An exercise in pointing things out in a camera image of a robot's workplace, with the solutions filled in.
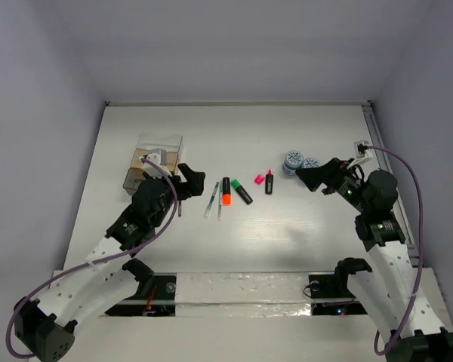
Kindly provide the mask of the blue white round jar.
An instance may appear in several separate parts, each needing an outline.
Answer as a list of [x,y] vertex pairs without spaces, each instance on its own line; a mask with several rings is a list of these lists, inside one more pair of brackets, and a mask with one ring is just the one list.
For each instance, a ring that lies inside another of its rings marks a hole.
[[304,156],[297,150],[288,151],[282,164],[282,171],[288,176],[294,176],[297,169],[302,168]]

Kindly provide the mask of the orange cap highlighter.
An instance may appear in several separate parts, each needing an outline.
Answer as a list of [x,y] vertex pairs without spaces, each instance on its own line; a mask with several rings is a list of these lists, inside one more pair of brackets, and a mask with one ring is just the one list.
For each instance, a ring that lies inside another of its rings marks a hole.
[[230,189],[230,178],[224,177],[222,179],[222,205],[230,206],[232,204],[232,196]]

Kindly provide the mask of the green cap highlighter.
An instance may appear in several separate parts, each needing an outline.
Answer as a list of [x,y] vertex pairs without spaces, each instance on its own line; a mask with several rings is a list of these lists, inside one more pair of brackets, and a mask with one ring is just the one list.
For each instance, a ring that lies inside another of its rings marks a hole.
[[253,203],[253,199],[251,196],[248,194],[248,192],[245,190],[245,188],[242,186],[242,184],[237,180],[233,179],[231,181],[231,186],[237,193],[237,195],[247,204],[250,205]]

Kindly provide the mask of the pink tip black highlighter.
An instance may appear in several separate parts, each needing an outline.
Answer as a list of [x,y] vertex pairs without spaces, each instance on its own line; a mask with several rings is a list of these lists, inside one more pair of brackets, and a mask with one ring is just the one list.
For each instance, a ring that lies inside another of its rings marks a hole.
[[271,170],[268,170],[268,173],[265,176],[265,194],[271,195],[273,193],[273,180],[274,175]]

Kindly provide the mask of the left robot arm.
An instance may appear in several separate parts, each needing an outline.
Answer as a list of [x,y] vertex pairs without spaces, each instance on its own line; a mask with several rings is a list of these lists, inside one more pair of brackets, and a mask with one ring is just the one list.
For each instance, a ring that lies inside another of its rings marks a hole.
[[9,354],[24,357],[12,347],[17,337],[29,350],[27,357],[59,361],[87,322],[123,299],[150,293],[154,273],[137,255],[169,227],[179,201],[202,195],[205,173],[185,163],[178,165],[179,174],[151,161],[147,165],[161,176],[146,176],[85,261],[55,275],[14,306],[5,337]]

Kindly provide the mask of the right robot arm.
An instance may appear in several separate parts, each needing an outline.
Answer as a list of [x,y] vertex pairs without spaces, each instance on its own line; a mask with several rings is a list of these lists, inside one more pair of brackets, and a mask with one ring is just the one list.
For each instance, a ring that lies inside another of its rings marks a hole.
[[397,180],[385,170],[367,179],[351,161],[331,159],[296,171],[314,192],[336,193],[358,211],[356,234],[367,259],[341,260],[334,290],[360,302],[377,328],[374,351],[388,361],[453,361],[453,332],[446,329],[421,288],[421,268],[413,268],[405,236],[393,213]]

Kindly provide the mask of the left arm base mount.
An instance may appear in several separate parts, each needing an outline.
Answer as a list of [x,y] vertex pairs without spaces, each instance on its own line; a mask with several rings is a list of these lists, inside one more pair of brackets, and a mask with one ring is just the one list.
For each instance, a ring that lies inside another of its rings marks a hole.
[[137,292],[114,305],[105,314],[110,317],[173,317],[176,315],[176,274],[154,275],[141,283]]

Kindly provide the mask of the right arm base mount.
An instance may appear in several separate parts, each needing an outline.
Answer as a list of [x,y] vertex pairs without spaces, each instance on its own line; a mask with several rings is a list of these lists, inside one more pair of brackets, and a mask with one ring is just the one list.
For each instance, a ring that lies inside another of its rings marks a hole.
[[309,275],[303,294],[310,300],[313,316],[366,315],[367,312],[348,290],[337,285],[333,274]]

